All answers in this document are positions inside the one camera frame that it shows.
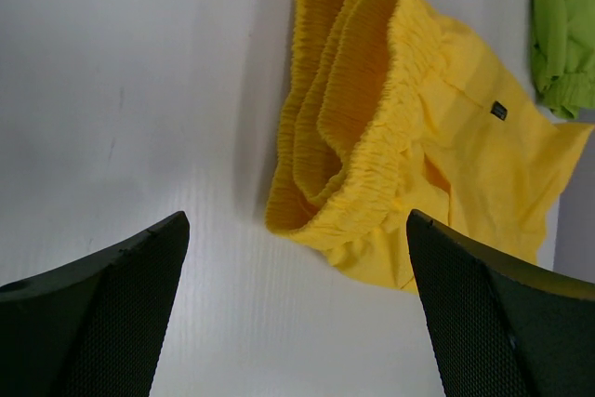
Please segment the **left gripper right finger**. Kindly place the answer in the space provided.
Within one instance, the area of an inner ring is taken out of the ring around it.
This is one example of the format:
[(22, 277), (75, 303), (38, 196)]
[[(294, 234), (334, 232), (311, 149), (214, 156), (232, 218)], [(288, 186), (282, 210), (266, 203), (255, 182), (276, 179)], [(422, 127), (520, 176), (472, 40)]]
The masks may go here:
[(447, 396), (591, 396), (594, 285), (414, 210), (409, 255)]

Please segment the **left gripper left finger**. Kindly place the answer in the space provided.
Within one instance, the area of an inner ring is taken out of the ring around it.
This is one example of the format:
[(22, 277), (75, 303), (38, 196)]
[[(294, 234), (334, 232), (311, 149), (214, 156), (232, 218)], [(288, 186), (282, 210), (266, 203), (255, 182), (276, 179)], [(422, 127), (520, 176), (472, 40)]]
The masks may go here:
[(190, 239), (182, 211), (1, 288), (4, 396), (147, 396)]

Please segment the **yellow shorts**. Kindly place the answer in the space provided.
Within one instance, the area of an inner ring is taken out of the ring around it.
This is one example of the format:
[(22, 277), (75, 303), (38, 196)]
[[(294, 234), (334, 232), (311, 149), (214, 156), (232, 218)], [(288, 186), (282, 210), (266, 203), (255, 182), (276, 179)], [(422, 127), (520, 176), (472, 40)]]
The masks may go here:
[(266, 226), (408, 293), (413, 210), (535, 263), (591, 131), (552, 123), (472, 29), (425, 0), (296, 0)]

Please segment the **lime green shorts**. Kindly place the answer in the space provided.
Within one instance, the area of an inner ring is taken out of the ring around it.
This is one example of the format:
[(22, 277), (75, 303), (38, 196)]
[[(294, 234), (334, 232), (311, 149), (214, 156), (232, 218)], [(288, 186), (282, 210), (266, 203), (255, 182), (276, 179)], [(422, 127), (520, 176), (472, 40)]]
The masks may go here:
[(530, 62), (541, 104), (561, 119), (594, 108), (594, 0), (532, 0)]

